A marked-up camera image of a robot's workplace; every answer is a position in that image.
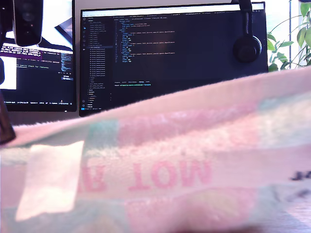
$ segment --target black headphones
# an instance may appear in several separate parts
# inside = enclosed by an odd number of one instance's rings
[[[251,0],[239,0],[243,14],[243,33],[233,46],[233,54],[239,62],[250,63],[255,61],[261,54],[262,46],[260,40],[253,36]]]

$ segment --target computer monitor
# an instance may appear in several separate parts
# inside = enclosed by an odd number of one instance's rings
[[[80,116],[267,72],[264,2],[253,11],[262,53],[245,64],[233,55],[244,29],[238,4],[82,10]]]
[[[44,0],[41,43],[15,44],[8,32],[0,56],[0,85],[8,111],[74,112],[77,109],[74,57],[74,0]]]

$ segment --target pastel towel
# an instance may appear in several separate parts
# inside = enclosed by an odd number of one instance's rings
[[[310,71],[16,126],[0,149],[2,232],[228,230],[307,206]]]

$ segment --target webcam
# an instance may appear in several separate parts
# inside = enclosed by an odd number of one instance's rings
[[[43,0],[13,0],[13,31],[21,47],[41,42]]]

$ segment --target second monitor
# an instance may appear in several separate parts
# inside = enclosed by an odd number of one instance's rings
[[[262,53],[243,64],[238,4],[82,10],[80,116],[267,72],[264,2],[253,3],[253,32]]]

